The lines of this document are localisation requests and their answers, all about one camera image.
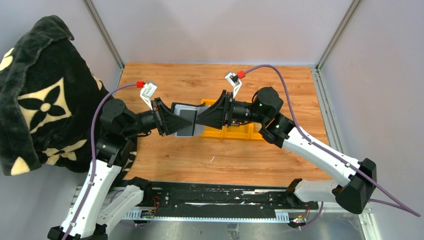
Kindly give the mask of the black leather card holder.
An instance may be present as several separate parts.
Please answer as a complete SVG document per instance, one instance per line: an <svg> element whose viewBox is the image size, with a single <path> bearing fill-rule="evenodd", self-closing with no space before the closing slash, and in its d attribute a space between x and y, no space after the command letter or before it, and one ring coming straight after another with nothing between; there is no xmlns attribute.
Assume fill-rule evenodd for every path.
<svg viewBox="0 0 424 240"><path fill-rule="evenodd" d="M205 126L197 124L198 115L208 108L205 103L200 105L193 105L187 103L173 102L171 104L171 111L173 114L190 122L186 126L173 134L176 138L198 137L205 132Z"/></svg>

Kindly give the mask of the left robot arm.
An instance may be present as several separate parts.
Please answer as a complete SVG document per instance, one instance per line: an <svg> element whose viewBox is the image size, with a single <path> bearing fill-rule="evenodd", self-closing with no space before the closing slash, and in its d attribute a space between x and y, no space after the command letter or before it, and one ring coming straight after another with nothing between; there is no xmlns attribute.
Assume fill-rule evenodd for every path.
<svg viewBox="0 0 424 240"><path fill-rule="evenodd" d="M98 140L91 142L92 161L81 193L61 225L52 227L49 240L107 240L122 218L136 205L149 206L153 201L152 183L135 177L106 208L104 200L123 172L126 161L141 134L154 129L172 135L193 125L194 119L175 114L159 98L153 108L135 114L120 99L101 106L100 125L104 128Z"/></svg>

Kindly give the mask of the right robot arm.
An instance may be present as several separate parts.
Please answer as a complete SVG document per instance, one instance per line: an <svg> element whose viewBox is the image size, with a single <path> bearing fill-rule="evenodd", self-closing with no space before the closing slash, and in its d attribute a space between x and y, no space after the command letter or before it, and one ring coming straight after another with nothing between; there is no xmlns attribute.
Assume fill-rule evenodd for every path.
<svg viewBox="0 0 424 240"><path fill-rule="evenodd" d="M223 91L195 122L215 129L228 127L232 122L259 123L259 134L267 143L303 157L332 178L294 179L285 195L290 208L298 209L307 202L330 202L350 213L361 214L376 188L376 164L368 158L360 161L343 155L312 137L280 112L283 103L272 87L258 90L251 103L237 101L232 93Z"/></svg>

